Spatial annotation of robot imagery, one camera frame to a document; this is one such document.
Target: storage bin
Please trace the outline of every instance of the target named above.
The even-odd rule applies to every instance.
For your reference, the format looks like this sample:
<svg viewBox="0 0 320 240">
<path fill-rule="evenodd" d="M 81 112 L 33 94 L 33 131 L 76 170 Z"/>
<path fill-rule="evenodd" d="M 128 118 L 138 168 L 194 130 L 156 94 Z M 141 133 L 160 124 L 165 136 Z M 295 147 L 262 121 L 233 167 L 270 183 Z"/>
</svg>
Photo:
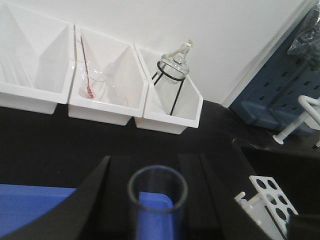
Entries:
<svg viewBox="0 0 320 240">
<path fill-rule="evenodd" d="M 0 106 L 52 114 L 75 67 L 73 25 L 0 3 Z"/>
<path fill-rule="evenodd" d="M 89 74 L 99 69 L 100 75 L 106 76 L 105 92 L 99 100 L 81 95 L 87 81 L 83 49 Z M 117 125 L 126 125 L 132 116 L 142 117 L 148 83 L 132 44 L 76 28 L 76 52 L 69 117 Z"/>
<path fill-rule="evenodd" d="M 165 109 L 171 107 L 173 101 L 160 101 L 151 77 L 158 70 L 157 62 L 160 60 L 161 55 L 142 48 L 136 47 L 136 50 L 148 79 L 148 93 L 143 117 L 134 118 L 137 128 L 171 134 L 181 134 L 187 127 L 197 128 L 199 126 L 203 97 L 189 75 L 184 80 L 173 114 L 168 115 Z M 174 84 L 170 89 L 164 89 L 164 91 L 170 91 L 166 94 L 175 96 L 179 85 L 179 83 Z"/>
</svg>

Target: blue pegboard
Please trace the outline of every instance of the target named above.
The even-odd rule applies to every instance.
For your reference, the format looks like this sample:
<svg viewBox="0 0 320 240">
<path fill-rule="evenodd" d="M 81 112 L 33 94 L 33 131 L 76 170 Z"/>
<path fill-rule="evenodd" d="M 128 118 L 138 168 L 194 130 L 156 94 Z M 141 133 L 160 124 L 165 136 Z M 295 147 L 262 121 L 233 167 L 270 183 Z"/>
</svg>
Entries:
<svg viewBox="0 0 320 240">
<path fill-rule="evenodd" d="M 247 124 L 282 131 L 304 111 L 298 96 L 320 97 L 320 72 L 312 71 L 304 59 L 287 54 L 299 27 L 231 104 L 230 109 Z M 293 133 L 309 136 L 313 132 L 303 123 Z"/>
<path fill-rule="evenodd" d="M 75 188 L 0 184 L 0 237 L 42 216 Z"/>
</svg>

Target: glass beaker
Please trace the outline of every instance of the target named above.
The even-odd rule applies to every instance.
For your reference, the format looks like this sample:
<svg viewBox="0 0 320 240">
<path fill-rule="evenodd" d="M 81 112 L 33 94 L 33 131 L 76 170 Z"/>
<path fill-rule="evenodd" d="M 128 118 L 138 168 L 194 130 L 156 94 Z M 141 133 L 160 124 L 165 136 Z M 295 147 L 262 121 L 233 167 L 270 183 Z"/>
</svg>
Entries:
<svg viewBox="0 0 320 240">
<path fill-rule="evenodd" d="M 179 240 L 188 186 L 176 170 L 151 165 L 129 180 L 130 239 Z"/>
<path fill-rule="evenodd" d="M 107 81 L 104 74 L 101 72 L 90 76 L 83 71 L 81 77 L 82 85 L 79 89 L 80 96 L 96 101 L 101 100 L 107 88 Z"/>
</svg>

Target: wire stand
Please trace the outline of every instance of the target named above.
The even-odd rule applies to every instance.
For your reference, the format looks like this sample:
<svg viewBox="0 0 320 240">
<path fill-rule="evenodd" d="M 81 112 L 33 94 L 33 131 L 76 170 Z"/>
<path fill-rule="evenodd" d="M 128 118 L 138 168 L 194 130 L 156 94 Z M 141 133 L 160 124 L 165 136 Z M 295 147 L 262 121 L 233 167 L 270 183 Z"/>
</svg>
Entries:
<svg viewBox="0 0 320 240">
<path fill-rule="evenodd" d="M 163 77 L 163 75 L 166 75 L 168 78 L 174 80 L 174 81 L 178 81 L 180 82 L 180 86 L 179 86 L 179 89 L 178 89 L 178 92 L 176 93 L 176 96 L 175 96 L 175 99 L 174 99 L 174 102 L 173 102 L 173 105 L 172 105 L 172 108 L 171 108 L 171 111 L 170 111 L 170 116 L 172 116 L 172 113 L 174 112 L 174 109 L 175 109 L 175 106 L 176 106 L 176 103 L 177 103 L 177 100 L 178 100 L 178 97 L 179 97 L 179 94 L 180 94 L 180 91 L 181 91 L 181 88 L 182 88 L 182 85 L 184 84 L 185 82 L 185 79 L 186 77 L 184 78 L 175 78 L 173 76 L 170 76 L 168 73 L 166 73 L 161 67 L 160 67 L 160 61 L 157 62 L 157 67 L 158 69 L 160 70 L 161 74 L 158 76 L 158 78 L 155 80 L 154 82 L 154 85 L 156 85 L 159 80 Z M 156 72 L 153 77 L 152 77 L 152 80 L 157 76 L 158 72 Z"/>
</svg>

